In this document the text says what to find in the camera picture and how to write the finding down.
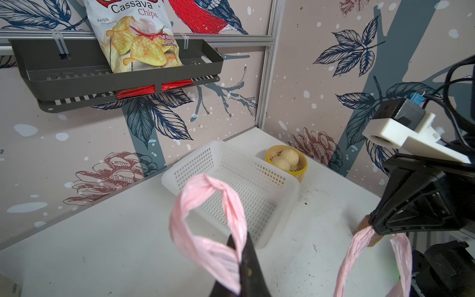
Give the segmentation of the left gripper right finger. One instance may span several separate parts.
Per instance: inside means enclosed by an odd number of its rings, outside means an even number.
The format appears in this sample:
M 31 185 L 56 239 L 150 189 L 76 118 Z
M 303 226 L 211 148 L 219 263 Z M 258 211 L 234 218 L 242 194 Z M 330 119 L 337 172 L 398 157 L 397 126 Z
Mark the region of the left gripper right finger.
M 249 233 L 242 251 L 240 278 L 240 297 L 271 297 Z

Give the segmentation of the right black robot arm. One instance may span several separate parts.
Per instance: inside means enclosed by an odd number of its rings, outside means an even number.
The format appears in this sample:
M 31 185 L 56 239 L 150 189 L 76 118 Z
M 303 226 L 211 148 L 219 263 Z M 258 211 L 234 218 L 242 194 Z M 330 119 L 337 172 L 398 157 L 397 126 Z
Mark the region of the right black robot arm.
M 458 231 L 475 223 L 475 123 L 450 103 L 453 73 L 473 66 L 466 58 L 454 64 L 435 90 L 388 91 L 364 135 L 396 149 L 382 169 L 390 179 L 368 223 L 378 236 L 391 235 L 401 260 L 412 259 L 410 277 L 402 277 L 408 297 L 472 297 L 475 259 L 468 243 L 436 243 L 413 249 L 408 233 Z

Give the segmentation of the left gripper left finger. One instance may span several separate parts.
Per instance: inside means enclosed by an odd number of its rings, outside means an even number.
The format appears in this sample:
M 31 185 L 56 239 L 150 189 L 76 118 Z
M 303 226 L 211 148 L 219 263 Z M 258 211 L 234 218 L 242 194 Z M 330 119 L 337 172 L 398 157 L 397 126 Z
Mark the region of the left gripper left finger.
M 236 251 L 235 243 L 233 237 L 230 235 L 227 241 L 227 247 L 231 248 L 233 251 Z M 214 287 L 212 288 L 209 297 L 239 297 L 241 293 L 235 294 L 232 291 L 229 291 L 218 281 L 215 282 Z

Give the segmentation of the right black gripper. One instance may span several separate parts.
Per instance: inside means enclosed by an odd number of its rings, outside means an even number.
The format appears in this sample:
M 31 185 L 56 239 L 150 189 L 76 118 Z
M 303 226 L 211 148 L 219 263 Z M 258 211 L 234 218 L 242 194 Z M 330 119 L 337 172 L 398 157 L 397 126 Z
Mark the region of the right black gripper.
M 397 153 L 383 170 L 390 179 L 369 219 L 378 235 L 460 230 L 475 221 L 474 165 Z

